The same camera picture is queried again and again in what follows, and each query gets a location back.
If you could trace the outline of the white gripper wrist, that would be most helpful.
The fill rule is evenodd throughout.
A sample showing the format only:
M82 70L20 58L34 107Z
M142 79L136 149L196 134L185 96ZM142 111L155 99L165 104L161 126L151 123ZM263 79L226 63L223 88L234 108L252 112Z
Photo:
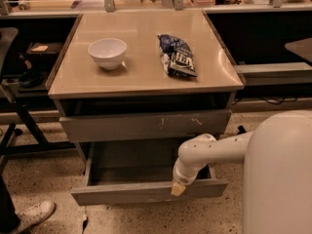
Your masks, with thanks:
M186 188L185 185L190 185L196 179L200 170L200 164L187 164L178 158L173 168L174 181L171 194L177 197L180 196Z

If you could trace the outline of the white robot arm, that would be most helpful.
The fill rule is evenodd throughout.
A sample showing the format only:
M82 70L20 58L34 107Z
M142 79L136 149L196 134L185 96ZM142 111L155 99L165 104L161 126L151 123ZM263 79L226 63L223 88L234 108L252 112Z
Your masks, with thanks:
M242 163L243 234L312 234L312 111L275 114L251 132L184 142L173 168L179 196L210 163Z

